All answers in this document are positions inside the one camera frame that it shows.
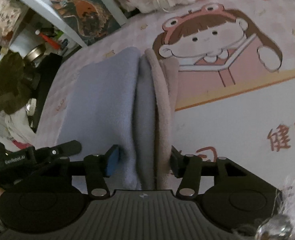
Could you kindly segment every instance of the brown hair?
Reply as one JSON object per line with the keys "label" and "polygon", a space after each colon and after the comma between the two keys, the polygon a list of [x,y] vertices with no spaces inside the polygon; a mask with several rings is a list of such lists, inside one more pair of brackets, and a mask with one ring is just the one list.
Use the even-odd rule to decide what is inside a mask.
{"label": "brown hair", "polygon": [[[282,52],[279,47],[264,33],[262,33],[259,28],[252,22],[252,20],[246,16],[243,12],[235,9],[228,9],[224,10],[236,18],[242,18],[248,23],[248,28],[245,30],[246,37],[249,38],[253,33],[256,33],[258,38],[261,40],[264,46],[267,46],[275,51],[278,55],[280,61],[282,62]],[[235,22],[233,19],[226,17],[224,15],[201,15],[190,20],[187,20],[180,24],[172,33],[168,44],[172,45],[179,41],[179,39],[183,36],[189,36],[198,31],[206,30],[207,28],[212,28],[218,25],[222,25],[226,22]],[[153,50],[157,55],[158,59],[163,59],[163,57],[159,54],[159,49],[162,45],[164,45],[164,39],[166,36],[167,31],[159,34],[153,43]]]}

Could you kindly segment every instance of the red frog headband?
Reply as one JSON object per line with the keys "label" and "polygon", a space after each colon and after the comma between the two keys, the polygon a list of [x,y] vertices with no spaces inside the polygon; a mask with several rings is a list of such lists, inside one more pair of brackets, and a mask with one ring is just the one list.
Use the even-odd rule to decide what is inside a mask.
{"label": "red frog headband", "polygon": [[180,26],[182,23],[184,23],[192,18],[201,16],[201,15],[222,15],[222,16],[228,17],[232,20],[236,19],[236,17],[233,14],[230,14],[224,10],[224,6],[222,4],[219,4],[219,3],[207,4],[207,5],[204,5],[201,8],[201,10],[190,13],[190,14],[184,16],[183,18],[174,17],[174,18],[167,20],[162,26],[163,30],[166,31],[166,37],[164,39],[164,43],[169,44],[169,39],[170,39],[172,33],[174,32],[174,30],[178,26]]}

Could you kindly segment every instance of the headband eye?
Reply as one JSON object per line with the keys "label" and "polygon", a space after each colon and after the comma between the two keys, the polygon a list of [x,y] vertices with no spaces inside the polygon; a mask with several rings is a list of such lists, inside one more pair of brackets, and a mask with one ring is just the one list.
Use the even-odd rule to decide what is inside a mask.
{"label": "headband eye", "polygon": [[207,10],[208,12],[216,11],[218,8],[219,8],[219,5],[217,5],[216,3],[208,4],[208,5],[206,6],[206,10]]}
{"label": "headband eye", "polygon": [[164,24],[164,27],[166,27],[166,28],[171,28],[171,27],[177,25],[178,23],[179,23],[179,20],[178,20],[178,19],[172,18],[172,19],[169,19],[169,20]]}

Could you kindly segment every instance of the cartoon girl's face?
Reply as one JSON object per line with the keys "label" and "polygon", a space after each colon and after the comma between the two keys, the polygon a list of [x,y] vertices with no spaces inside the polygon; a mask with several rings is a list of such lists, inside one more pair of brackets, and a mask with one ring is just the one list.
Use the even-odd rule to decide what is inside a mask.
{"label": "cartoon girl's face", "polygon": [[161,46],[159,53],[165,58],[171,56],[182,58],[216,56],[223,49],[230,48],[238,43],[245,36],[244,31],[247,28],[247,22],[237,18],[235,22],[225,22],[192,35],[182,36],[174,44]]}

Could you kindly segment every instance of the ribbed gray surface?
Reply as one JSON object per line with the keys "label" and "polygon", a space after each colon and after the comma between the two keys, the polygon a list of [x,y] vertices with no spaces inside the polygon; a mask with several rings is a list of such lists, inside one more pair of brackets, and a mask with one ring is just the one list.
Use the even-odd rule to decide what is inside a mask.
{"label": "ribbed gray surface", "polygon": [[116,191],[93,201],[68,228],[42,235],[7,230],[0,240],[234,240],[208,222],[191,201],[171,191]]}

